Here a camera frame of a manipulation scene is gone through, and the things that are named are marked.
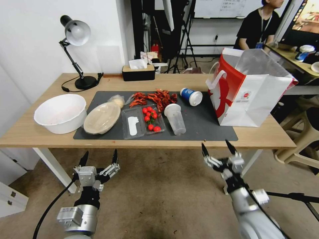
lamp base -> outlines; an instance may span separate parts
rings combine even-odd
[[[93,76],[85,76],[84,79],[77,79],[75,81],[75,87],[80,90],[87,90],[96,86],[97,80]]]

bag handle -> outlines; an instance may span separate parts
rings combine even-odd
[[[209,79],[207,79],[206,85],[208,86],[208,89],[210,89],[210,90],[214,89],[222,76],[224,78],[227,77],[227,73],[224,70],[221,70],[213,81],[210,81]]]
[[[213,66],[210,68],[210,70],[209,70],[209,74],[210,74],[210,72],[212,71],[212,69],[214,68],[214,66],[216,66],[216,65],[219,65],[219,61],[217,61],[217,62],[215,62],[214,64],[213,64]]]

person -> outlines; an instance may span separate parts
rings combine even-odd
[[[263,48],[264,44],[272,43],[280,24],[278,13],[283,0],[262,0],[263,6],[248,14],[238,33],[234,49],[247,50]]]

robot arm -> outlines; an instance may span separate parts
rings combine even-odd
[[[116,149],[112,163],[105,169],[85,166],[86,160],[83,158],[80,160],[79,166],[74,167],[75,174],[73,176],[80,181],[81,196],[75,201],[73,207],[62,207],[57,216],[58,222],[70,235],[65,239],[90,238],[95,233],[97,211],[100,208],[100,192],[104,188],[103,183],[109,181],[120,170]]]
[[[284,239],[284,235],[289,238],[262,209],[261,205],[269,201],[266,192],[263,189],[250,191],[241,178],[245,163],[241,153],[227,140],[226,144],[232,153],[228,158],[215,159],[209,156],[204,144],[202,153],[205,163],[220,172],[227,183],[227,192],[232,198],[241,236],[245,239]]]

blue paper cup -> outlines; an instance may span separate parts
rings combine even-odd
[[[181,89],[180,95],[187,100],[191,106],[199,105],[203,99],[203,94],[200,91],[194,91],[188,88]]]

